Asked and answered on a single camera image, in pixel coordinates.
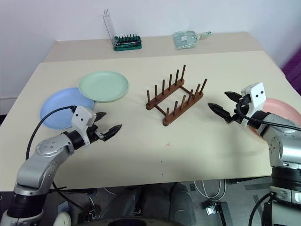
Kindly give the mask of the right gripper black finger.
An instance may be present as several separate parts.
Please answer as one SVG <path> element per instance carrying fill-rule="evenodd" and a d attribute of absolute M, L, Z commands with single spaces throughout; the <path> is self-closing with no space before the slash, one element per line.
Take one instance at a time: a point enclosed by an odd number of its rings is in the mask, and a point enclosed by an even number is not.
<path fill-rule="evenodd" d="M 218 116 L 223 118 L 225 121 L 231 121 L 232 117 L 229 112 L 225 111 L 221 106 L 214 103 L 207 103 L 209 108 Z"/>
<path fill-rule="evenodd" d="M 242 99 L 242 96 L 239 93 L 233 91 L 226 91 L 224 94 L 234 102 L 239 102 Z"/>

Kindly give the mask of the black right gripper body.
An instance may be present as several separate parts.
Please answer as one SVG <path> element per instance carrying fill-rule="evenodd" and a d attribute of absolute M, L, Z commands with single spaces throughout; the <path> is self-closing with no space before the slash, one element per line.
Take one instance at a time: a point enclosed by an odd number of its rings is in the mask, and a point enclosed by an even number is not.
<path fill-rule="evenodd" d="M 239 124 L 242 123 L 244 117 L 242 117 L 239 112 L 238 109 L 240 109 L 240 112 L 243 115 L 246 115 L 249 111 L 249 103 L 251 102 L 251 98 L 250 95 L 247 94 L 245 96 L 242 96 L 242 99 L 239 102 L 236 102 L 236 109 L 234 109 L 234 114 L 231 116 L 232 120 L 231 121 L 226 121 L 228 124 L 232 123 L 232 122 L 237 122 Z"/>

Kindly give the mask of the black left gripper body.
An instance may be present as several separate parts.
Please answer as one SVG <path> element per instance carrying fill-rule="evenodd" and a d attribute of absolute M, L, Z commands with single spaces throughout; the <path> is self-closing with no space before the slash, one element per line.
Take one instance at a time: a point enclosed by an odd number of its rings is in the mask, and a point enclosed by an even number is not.
<path fill-rule="evenodd" d="M 97 129 L 98 129 L 98 127 L 94 124 L 91 127 L 87 128 L 87 137 L 88 137 L 90 143 L 93 143 L 97 140 L 105 141 L 104 135 L 99 133 L 97 131 Z"/>

